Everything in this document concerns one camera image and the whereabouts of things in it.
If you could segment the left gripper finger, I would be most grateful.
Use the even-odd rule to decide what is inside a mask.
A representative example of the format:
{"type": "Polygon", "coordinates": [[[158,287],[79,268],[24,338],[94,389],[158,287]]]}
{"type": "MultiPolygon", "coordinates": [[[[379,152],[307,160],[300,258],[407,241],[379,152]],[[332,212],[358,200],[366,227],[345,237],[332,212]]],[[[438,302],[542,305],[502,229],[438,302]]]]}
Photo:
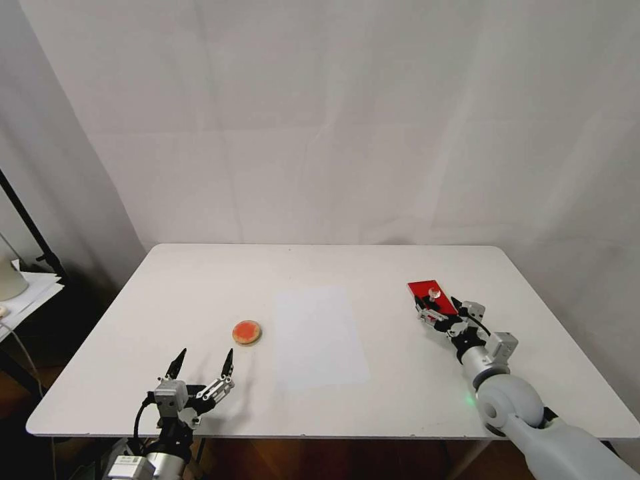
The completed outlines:
{"type": "Polygon", "coordinates": [[[202,401],[222,400],[235,386],[232,380],[233,368],[233,348],[231,348],[226,356],[220,376],[202,388],[195,398],[202,401]]]}
{"type": "Polygon", "coordinates": [[[163,377],[164,381],[166,382],[176,381],[179,379],[179,374],[183,366],[186,353],[187,353],[187,349],[183,348],[181,352],[178,354],[178,356],[176,356],[176,358],[174,358],[174,360],[170,362],[169,367],[166,371],[166,374],[163,377]]]}

